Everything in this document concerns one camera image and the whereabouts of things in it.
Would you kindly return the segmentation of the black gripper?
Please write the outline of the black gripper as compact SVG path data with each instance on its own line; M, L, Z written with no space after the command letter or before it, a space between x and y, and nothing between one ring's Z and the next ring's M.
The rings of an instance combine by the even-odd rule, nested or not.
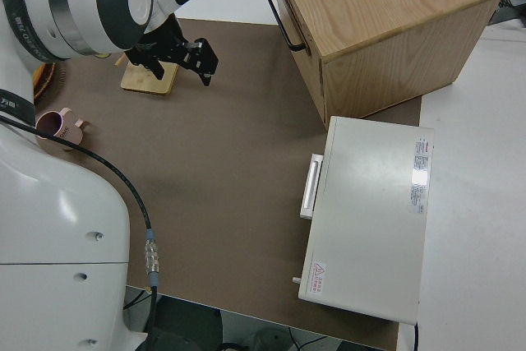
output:
M127 58L134 65L150 67L157 80L164 77L161 62L189 67L198 74L204 86L209 86L219 59L207 39L199 38L194 42L187 42L178 19L169 17L158 28L144 33L139 42L127 50Z

